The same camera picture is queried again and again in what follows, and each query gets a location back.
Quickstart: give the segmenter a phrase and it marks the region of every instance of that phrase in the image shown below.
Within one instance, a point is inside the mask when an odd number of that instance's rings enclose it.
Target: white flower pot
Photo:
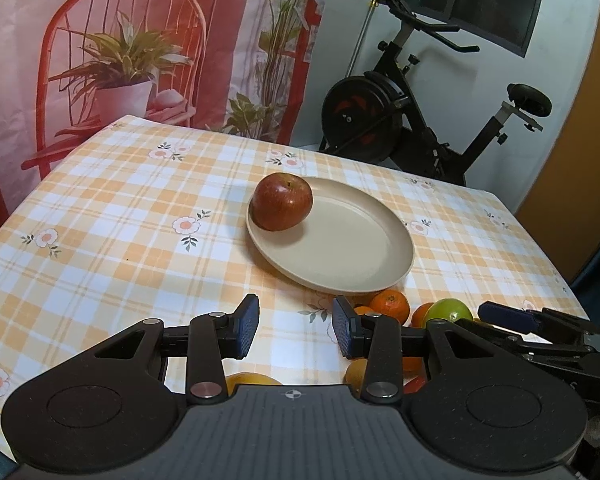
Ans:
[[[144,117],[149,94],[154,83],[144,81],[118,88],[99,88],[95,98],[100,112],[100,123],[104,126],[125,115]]]

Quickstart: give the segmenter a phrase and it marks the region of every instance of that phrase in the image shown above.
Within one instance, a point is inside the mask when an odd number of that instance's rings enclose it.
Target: metal pole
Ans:
[[[347,67],[347,73],[345,74],[345,77],[349,77],[353,72],[353,69],[356,65],[356,61],[358,60],[358,56],[360,55],[360,48],[362,48],[362,43],[363,41],[365,41],[366,38],[366,31],[369,28],[371,17],[374,15],[377,6],[378,0],[371,0],[371,2],[369,3],[369,9],[366,12],[365,21],[362,24],[362,29],[360,30],[358,40],[356,41],[356,46],[353,48],[353,54],[351,56],[351,61],[349,61],[349,66]]]

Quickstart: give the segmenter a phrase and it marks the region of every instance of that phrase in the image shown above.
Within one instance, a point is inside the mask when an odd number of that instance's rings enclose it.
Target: white wall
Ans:
[[[344,76],[367,5],[366,0],[327,0],[293,145],[320,141],[322,100]],[[458,54],[418,32],[407,42],[400,60],[405,62],[409,53],[421,60],[409,78],[422,113],[438,139],[457,151],[469,145],[506,100],[508,83],[535,86],[551,98],[554,111],[539,120],[543,132],[531,133],[511,118],[504,129],[507,142],[493,142],[467,173],[469,186],[495,193],[512,211],[538,176],[571,108],[599,10],[600,0],[542,0],[524,58],[465,31],[449,36],[458,44],[480,45],[479,53]],[[373,68],[380,55],[376,45],[391,40],[399,27],[386,7],[376,10],[356,73]]]

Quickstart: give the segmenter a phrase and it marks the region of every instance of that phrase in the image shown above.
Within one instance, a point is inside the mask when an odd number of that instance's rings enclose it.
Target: plate rim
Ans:
[[[302,276],[298,276],[295,273],[290,272],[287,269],[284,269],[278,263],[276,263],[275,261],[273,261],[272,258],[270,258],[269,255],[265,251],[262,250],[262,247],[258,243],[257,238],[254,237],[254,235],[253,235],[253,221],[251,219],[251,215],[249,214],[250,205],[251,205],[251,199],[253,198],[253,193],[251,193],[249,201],[247,202],[247,212],[245,214],[245,216],[246,216],[247,231],[249,232],[249,236],[251,237],[251,241],[255,245],[255,247],[258,250],[258,252],[278,272],[282,273],[283,276],[286,276],[287,278],[289,278],[293,282],[299,283],[300,285],[305,286],[307,288],[310,288],[312,290],[317,290],[318,292],[324,292],[324,293],[327,293],[327,294],[349,294],[349,295],[354,295],[354,296],[355,295],[362,295],[362,294],[369,294],[369,293],[372,293],[372,292],[378,292],[380,290],[385,290],[385,289],[391,287],[392,285],[395,285],[395,283],[397,283],[400,280],[402,280],[407,274],[409,274],[411,272],[411,269],[413,269],[413,264],[416,261],[416,245],[413,243],[413,237],[411,237],[411,232],[407,229],[407,226],[404,225],[404,222],[402,220],[400,220],[400,217],[394,211],[392,211],[392,209],[389,208],[389,206],[387,206],[384,202],[382,202],[381,200],[377,199],[375,196],[369,194],[365,190],[360,189],[359,187],[352,186],[351,184],[348,184],[347,182],[341,182],[341,181],[335,180],[333,178],[324,178],[324,177],[321,177],[321,176],[305,176],[305,175],[297,175],[297,176],[299,176],[300,178],[302,178],[304,180],[307,180],[307,181],[310,181],[310,180],[322,180],[322,181],[325,181],[325,182],[336,182],[338,184],[341,184],[342,186],[347,186],[347,187],[355,189],[356,191],[364,193],[368,197],[370,197],[372,200],[375,200],[376,202],[378,202],[381,205],[382,208],[384,208],[386,211],[388,211],[392,216],[394,216],[395,219],[397,219],[397,221],[401,225],[403,225],[404,230],[407,232],[407,236],[409,237],[409,241],[411,242],[411,247],[413,249],[412,250],[412,256],[411,256],[411,262],[410,262],[410,264],[409,264],[406,272],[400,278],[398,278],[395,282],[389,283],[387,286],[384,286],[383,288],[378,288],[378,289],[375,289],[375,290],[362,290],[362,289],[359,289],[359,290],[335,290],[335,289],[332,289],[332,288],[321,286],[318,283],[314,283],[314,282],[311,282],[309,280],[306,280]]]

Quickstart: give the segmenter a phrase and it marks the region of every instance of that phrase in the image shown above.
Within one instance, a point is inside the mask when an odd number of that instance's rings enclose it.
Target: brown wooden panel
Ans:
[[[573,107],[516,217],[568,281],[600,244],[600,17]]]

